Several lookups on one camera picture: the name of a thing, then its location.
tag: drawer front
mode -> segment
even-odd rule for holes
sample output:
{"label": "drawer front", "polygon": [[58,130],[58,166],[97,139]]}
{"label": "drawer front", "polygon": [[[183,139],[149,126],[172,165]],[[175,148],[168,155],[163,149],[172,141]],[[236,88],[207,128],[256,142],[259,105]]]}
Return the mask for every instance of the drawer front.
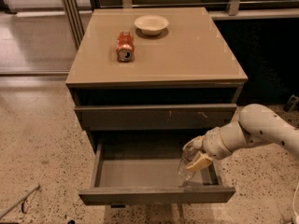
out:
{"label": "drawer front", "polygon": [[94,188],[82,190],[80,198],[86,205],[132,205],[170,203],[227,203],[235,188],[205,186],[201,188]]}
{"label": "drawer front", "polygon": [[231,121],[235,104],[77,106],[82,129],[175,130],[223,126]]}

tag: tabletop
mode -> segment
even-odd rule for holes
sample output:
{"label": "tabletop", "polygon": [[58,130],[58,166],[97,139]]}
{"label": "tabletop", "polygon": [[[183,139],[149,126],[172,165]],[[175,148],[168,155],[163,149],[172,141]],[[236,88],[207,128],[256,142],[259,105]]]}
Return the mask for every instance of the tabletop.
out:
{"label": "tabletop", "polygon": [[[143,15],[169,25],[157,36],[135,27]],[[117,59],[118,34],[134,37],[135,58]],[[70,73],[69,87],[246,82],[247,76],[204,7],[95,9]]]}

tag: cable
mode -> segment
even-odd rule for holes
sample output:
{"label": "cable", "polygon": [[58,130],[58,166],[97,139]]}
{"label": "cable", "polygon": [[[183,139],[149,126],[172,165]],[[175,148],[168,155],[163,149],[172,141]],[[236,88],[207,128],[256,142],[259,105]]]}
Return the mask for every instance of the cable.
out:
{"label": "cable", "polygon": [[293,210],[293,212],[295,213],[296,216],[298,216],[298,213],[295,210],[295,198],[296,198],[298,189],[299,189],[299,183],[297,184],[297,188],[296,188],[295,193],[294,193],[293,198],[292,198],[292,210]]}

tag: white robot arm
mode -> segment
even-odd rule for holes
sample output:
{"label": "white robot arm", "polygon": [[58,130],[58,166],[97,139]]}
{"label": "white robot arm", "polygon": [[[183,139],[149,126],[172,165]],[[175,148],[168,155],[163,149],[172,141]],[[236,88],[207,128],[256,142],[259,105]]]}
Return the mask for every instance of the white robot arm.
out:
{"label": "white robot arm", "polygon": [[183,150],[195,148],[194,157],[189,157],[187,171],[196,172],[206,168],[213,159],[222,160],[240,148],[278,144],[299,158],[299,130],[283,120],[278,114],[263,105],[247,105],[238,114],[238,119],[223,127],[216,127],[203,136],[195,137]]}

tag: open drawer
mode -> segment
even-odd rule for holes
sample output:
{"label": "open drawer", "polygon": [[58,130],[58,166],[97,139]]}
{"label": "open drawer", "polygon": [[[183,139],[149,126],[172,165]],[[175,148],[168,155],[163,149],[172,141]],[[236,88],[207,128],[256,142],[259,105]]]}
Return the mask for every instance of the open drawer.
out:
{"label": "open drawer", "polygon": [[99,134],[91,187],[79,192],[86,205],[226,203],[235,188],[223,186],[215,165],[183,183],[182,147],[199,130],[110,131]]}

